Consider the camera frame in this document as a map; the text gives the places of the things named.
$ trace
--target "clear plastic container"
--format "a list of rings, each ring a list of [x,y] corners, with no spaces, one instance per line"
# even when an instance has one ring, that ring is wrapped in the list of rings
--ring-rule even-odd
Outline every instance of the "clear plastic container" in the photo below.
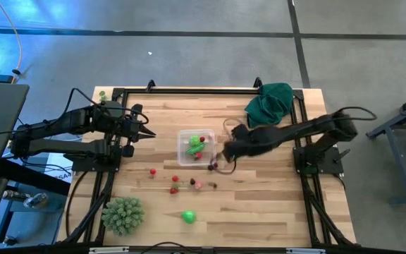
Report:
[[[191,136],[204,137],[204,149],[201,151],[202,158],[195,159],[186,153],[191,148],[189,139]],[[212,130],[182,130],[178,133],[178,163],[181,166],[207,166],[211,159],[216,156],[216,136]]]

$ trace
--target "wooden tabletop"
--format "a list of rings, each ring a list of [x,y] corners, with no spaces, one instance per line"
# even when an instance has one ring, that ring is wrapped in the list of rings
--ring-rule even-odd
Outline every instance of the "wooden tabletop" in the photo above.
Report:
[[[93,100],[100,91],[111,97],[113,87],[96,87]],[[304,89],[308,119],[326,113],[320,89]],[[137,197],[145,210],[144,223],[134,234],[115,236],[106,231],[105,246],[150,246],[162,241],[175,241],[185,246],[225,247],[289,247],[310,246],[307,217],[300,177],[295,173],[292,147],[283,143],[277,149],[258,157],[238,160],[234,174],[211,173],[206,167],[181,167],[177,162],[178,131],[211,129],[216,134],[220,152],[228,139],[222,123],[229,117],[245,122],[244,108],[254,95],[129,95],[128,106],[142,104],[149,117],[147,127],[157,134],[154,139],[135,143],[134,157],[123,158],[112,190],[114,197]],[[291,124],[289,116],[278,126]],[[236,126],[228,122],[228,128]],[[88,133],[83,142],[102,138],[102,133]],[[219,163],[230,169],[232,164]],[[149,170],[157,170],[149,177]],[[172,176],[180,178],[180,192],[169,193]],[[70,230],[79,224],[90,206],[96,174],[88,173],[76,190],[70,210]],[[73,177],[71,188],[79,174]],[[194,178],[203,183],[215,182],[218,188],[190,187]],[[321,175],[321,186],[327,213],[345,236],[355,242],[349,207],[343,186],[331,175]],[[194,224],[186,224],[180,214],[193,210]],[[97,234],[99,212],[95,216],[92,240]],[[320,220],[315,216],[319,239]],[[58,240],[66,237],[62,219]]]

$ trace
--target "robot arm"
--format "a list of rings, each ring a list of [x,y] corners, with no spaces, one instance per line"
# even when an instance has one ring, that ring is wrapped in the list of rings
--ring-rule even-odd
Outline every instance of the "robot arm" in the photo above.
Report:
[[[111,146],[114,135],[128,138],[134,143],[139,139],[155,137],[137,120],[136,112],[142,111],[142,105],[136,104],[129,118],[122,115],[121,109],[118,102],[104,102],[68,111],[58,119],[19,126],[10,138],[11,152],[15,157],[22,158],[41,152],[60,152],[69,159],[93,157],[104,161],[114,156],[114,150],[118,149]],[[94,131],[105,133],[105,139],[90,143],[44,139],[62,133],[78,135]]]
[[[338,141],[351,141],[357,135],[357,129],[350,115],[343,111],[282,128],[265,126],[249,131],[245,125],[240,124],[232,130],[233,140],[224,144],[222,154],[227,162],[231,162],[242,156],[264,154],[289,140],[320,133],[324,136],[317,143],[311,144],[316,151],[326,150]]]

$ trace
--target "concrete floor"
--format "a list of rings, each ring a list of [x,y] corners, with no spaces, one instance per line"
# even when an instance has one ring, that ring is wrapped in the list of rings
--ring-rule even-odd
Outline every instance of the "concrete floor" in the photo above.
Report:
[[[292,32],[286,0],[24,0],[1,1],[19,28]],[[294,0],[300,32],[406,35],[405,0]],[[8,23],[0,11],[0,28]],[[67,94],[95,85],[265,83],[302,87],[293,38],[119,37],[22,35],[23,77],[31,89],[20,115],[27,122],[61,113]],[[406,250],[406,205],[388,147],[364,134],[406,102],[406,40],[302,40],[311,87],[324,91],[328,111],[360,105],[375,122],[357,122],[360,135],[340,144],[347,198],[358,243]],[[18,59],[14,35],[0,35],[0,74]],[[87,104],[76,97],[72,107]]]

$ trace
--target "green cloth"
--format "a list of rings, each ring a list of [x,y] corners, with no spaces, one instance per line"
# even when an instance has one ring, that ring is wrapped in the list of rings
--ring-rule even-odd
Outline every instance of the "green cloth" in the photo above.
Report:
[[[258,92],[245,108],[249,128],[280,123],[290,112],[293,89],[287,83],[273,83],[262,85]]]

